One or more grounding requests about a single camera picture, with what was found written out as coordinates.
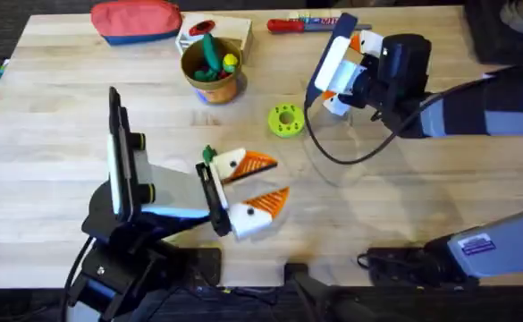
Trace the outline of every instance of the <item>red screwdriver handle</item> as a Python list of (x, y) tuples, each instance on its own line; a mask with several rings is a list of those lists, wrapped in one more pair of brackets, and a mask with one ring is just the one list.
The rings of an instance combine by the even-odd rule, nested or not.
[(303, 32), (305, 30), (305, 22), (269, 19), (267, 22), (267, 28), (273, 33)]

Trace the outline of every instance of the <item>wooden cup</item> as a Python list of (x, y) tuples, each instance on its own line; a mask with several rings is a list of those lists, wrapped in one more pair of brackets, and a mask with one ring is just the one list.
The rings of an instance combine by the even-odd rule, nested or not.
[(234, 54), (239, 62), (235, 72), (222, 80), (198, 81), (193, 79), (194, 71), (198, 70), (206, 61), (203, 52), (203, 40), (191, 44), (181, 55), (181, 69), (191, 86), (207, 103), (222, 104), (231, 101), (237, 96), (237, 77), (241, 73), (241, 51), (228, 39), (214, 38), (215, 48), (220, 59), (226, 54)]

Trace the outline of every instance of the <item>pencil case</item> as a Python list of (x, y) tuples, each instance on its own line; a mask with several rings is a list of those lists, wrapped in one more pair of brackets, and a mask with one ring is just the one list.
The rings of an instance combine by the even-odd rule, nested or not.
[(126, 45), (174, 37), (180, 9), (162, 0), (121, 0), (95, 5), (90, 19), (108, 44)]

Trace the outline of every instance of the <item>sticker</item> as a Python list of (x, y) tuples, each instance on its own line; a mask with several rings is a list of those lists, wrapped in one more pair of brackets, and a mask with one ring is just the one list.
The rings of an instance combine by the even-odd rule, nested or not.
[(479, 254), (489, 250), (495, 250), (495, 244), (487, 233), (480, 233), (475, 236), (459, 240), (458, 245), (466, 256)]

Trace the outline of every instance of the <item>orange gripper part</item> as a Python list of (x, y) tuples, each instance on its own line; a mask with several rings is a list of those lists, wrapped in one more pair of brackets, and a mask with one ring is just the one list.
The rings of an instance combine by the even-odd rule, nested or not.
[(277, 215), (279, 215), (279, 212), (281, 212), (281, 209), (283, 209), (285, 201), (287, 201), (288, 197), (289, 187), (278, 191), (269, 192), (263, 196), (246, 200), (243, 203), (250, 205), (253, 208), (264, 210), (271, 214), (271, 217), (275, 219)]
[(235, 169), (232, 176), (223, 179), (222, 183), (232, 182), (241, 177), (247, 176), (248, 174), (263, 170), (263, 168), (275, 165), (277, 165), (277, 160), (272, 157), (255, 151), (247, 151), (245, 152), (245, 157), (241, 160), (239, 165), (237, 165), (237, 169)]

